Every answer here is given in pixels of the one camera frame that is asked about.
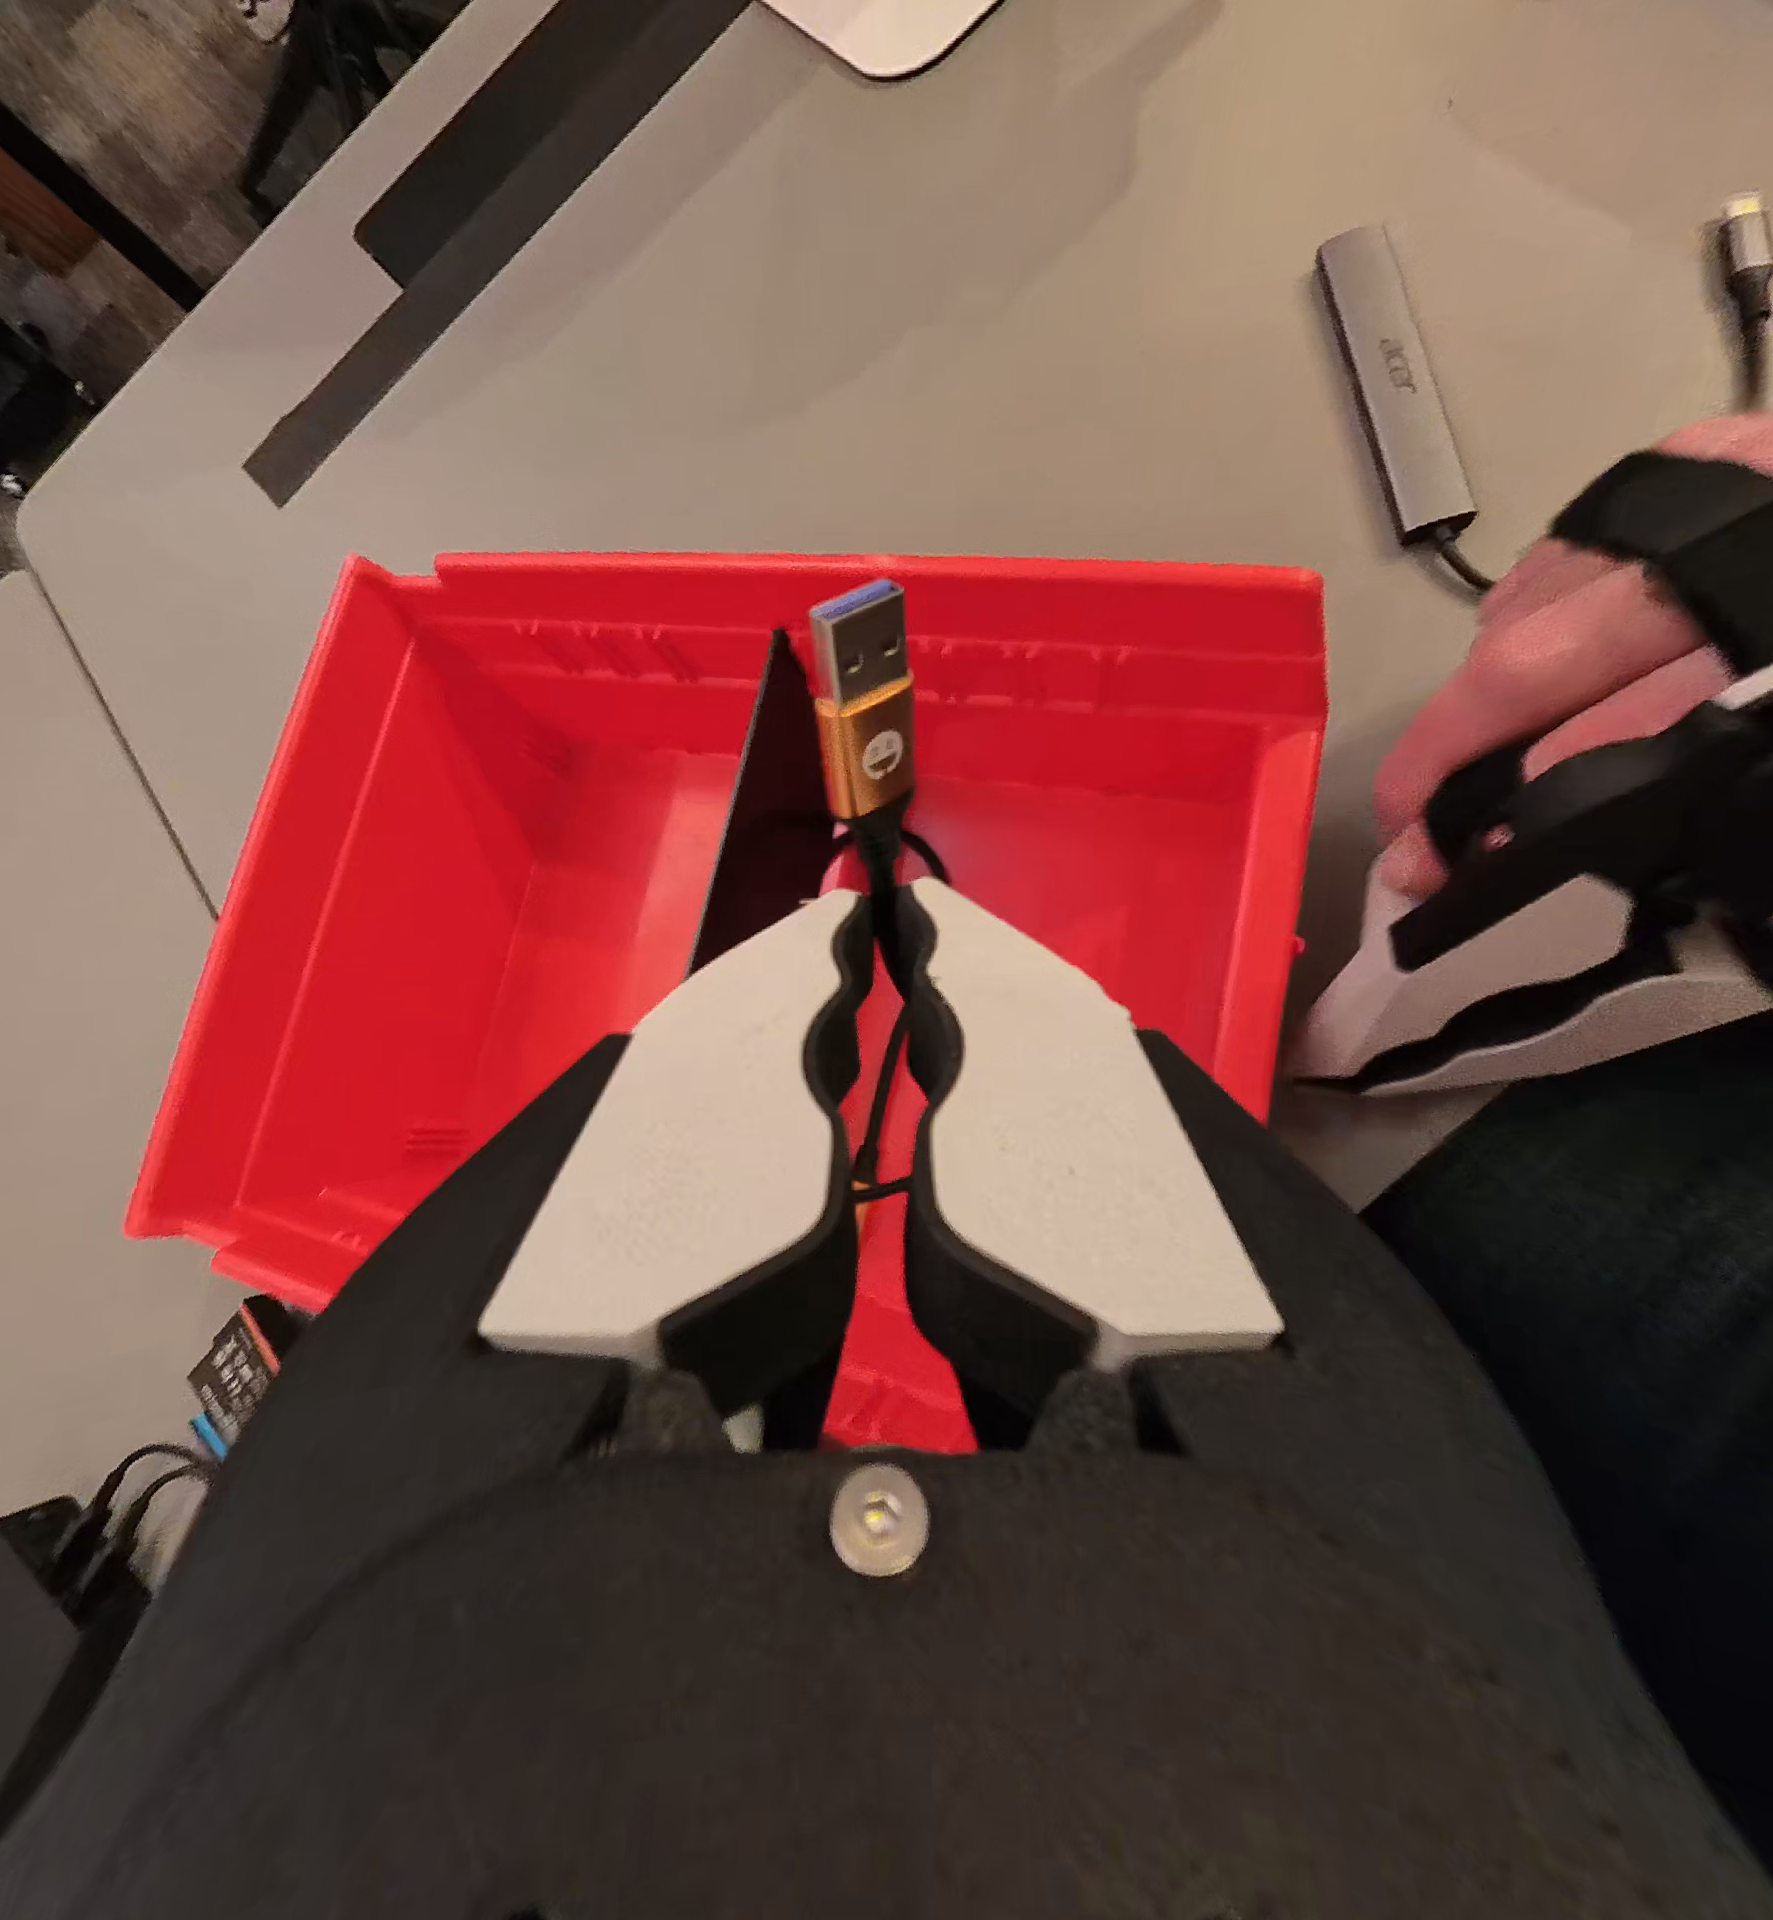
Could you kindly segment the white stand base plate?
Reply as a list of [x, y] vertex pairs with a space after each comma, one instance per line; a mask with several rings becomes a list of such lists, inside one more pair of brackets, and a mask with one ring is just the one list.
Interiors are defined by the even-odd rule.
[[875, 83], [898, 83], [948, 60], [1000, 3], [762, 3], [819, 48]]

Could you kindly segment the black battery orange edge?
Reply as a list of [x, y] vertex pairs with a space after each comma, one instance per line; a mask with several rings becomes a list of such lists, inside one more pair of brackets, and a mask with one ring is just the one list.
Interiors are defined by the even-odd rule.
[[274, 1295], [247, 1295], [188, 1376], [197, 1408], [225, 1412], [241, 1434], [309, 1319]]

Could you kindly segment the person's right hand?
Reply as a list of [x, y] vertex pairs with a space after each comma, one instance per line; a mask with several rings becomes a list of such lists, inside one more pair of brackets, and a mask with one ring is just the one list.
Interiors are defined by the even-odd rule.
[[1378, 882], [1406, 899], [1435, 892], [1449, 857], [1428, 827], [1428, 805], [1458, 771], [1523, 747], [1520, 774], [1622, 740], [1666, 732], [1733, 684], [1773, 668], [1773, 412], [1692, 423], [1622, 458], [1577, 498], [1584, 531], [1618, 534], [1613, 517], [1660, 493], [1657, 478], [1620, 470], [1742, 468], [1748, 479], [1690, 483], [1697, 523], [1705, 498], [1713, 527], [1682, 540], [1662, 527], [1651, 547], [1618, 538], [1597, 552], [1567, 538], [1554, 517], [1477, 610], [1460, 668], [1414, 717], [1378, 768]]

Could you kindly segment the red plastic bin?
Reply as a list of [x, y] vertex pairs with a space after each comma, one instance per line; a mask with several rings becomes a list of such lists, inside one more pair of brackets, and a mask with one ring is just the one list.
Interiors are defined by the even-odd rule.
[[[133, 1236], [321, 1311], [405, 1326], [380, 1248], [566, 1082], [523, 1198], [466, 1201], [430, 1256], [459, 1344], [624, 1039], [690, 975], [771, 634], [814, 696], [808, 612], [902, 588], [909, 824], [949, 884], [1099, 982], [1255, 1116], [1325, 720], [1321, 591], [1297, 569], [936, 557], [346, 563], [226, 892], [131, 1201]], [[859, 1146], [898, 1013], [864, 899]], [[926, 1344], [906, 1193], [856, 1207], [844, 1352], [878, 1392]]]

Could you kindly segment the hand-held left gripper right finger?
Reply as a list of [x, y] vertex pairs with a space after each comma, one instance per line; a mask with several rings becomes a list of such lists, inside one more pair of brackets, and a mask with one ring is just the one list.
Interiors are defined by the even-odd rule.
[[898, 895], [909, 1163], [902, 1289], [977, 1445], [1021, 1445], [1078, 1373], [1257, 1357], [1282, 1309], [1187, 1133], [1192, 1061], [937, 878]]

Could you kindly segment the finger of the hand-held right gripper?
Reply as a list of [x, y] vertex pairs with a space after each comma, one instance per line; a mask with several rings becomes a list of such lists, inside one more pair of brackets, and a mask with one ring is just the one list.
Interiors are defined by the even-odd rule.
[[1574, 876], [1439, 960], [1404, 970], [1393, 926], [1418, 906], [1384, 876], [1367, 878], [1361, 943], [1295, 1041], [1300, 1081], [1475, 1081], [1482, 1067], [1467, 1043], [1426, 1070], [1398, 1068], [1395, 1056], [1435, 1041], [1457, 1015], [1501, 993], [1612, 963], [1634, 916], [1616, 884]]
[[1510, 989], [1359, 1072], [1364, 1097], [1404, 1097], [1563, 1077], [1773, 1011], [1720, 933], [1637, 943], [1591, 973]]

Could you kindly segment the black battery charger case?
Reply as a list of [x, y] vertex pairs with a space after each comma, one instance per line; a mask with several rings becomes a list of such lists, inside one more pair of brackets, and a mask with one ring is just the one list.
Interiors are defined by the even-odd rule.
[[0, 1836], [51, 1775], [107, 1688], [151, 1592], [118, 1565], [72, 1602], [49, 1572], [72, 1497], [0, 1518]]

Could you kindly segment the braided cable copper plug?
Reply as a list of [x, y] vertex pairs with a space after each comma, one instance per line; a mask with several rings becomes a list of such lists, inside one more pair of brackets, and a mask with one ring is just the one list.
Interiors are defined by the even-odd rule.
[[876, 577], [848, 588], [808, 612], [812, 651], [812, 708], [819, 725], [826, 799], [839, 833], [836, 845], [859, 860], [875, 948], [898, 993], [891, 1029], [864, 1122], [852, 1155], [856, 1207], [901, 1196], [906, 1174], [884, 1181], [880, 1157], [898, 1068], [906, 1063], [918, 968], [901, 924], [902, 852], [913, 852], [928, 876], [949, 880], [944, 856], [909, 824], [918, 793], [915, 678], [896, 582]]

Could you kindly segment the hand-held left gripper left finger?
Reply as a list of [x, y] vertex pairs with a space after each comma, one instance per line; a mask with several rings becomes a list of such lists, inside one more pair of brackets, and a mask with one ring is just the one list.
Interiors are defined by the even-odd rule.
[[725, 1420], [824, 1427], [858, 1289], [861, 1000], [850, 888], [690, 973], [618, 1046], [481, 1340], [686, 1373]]

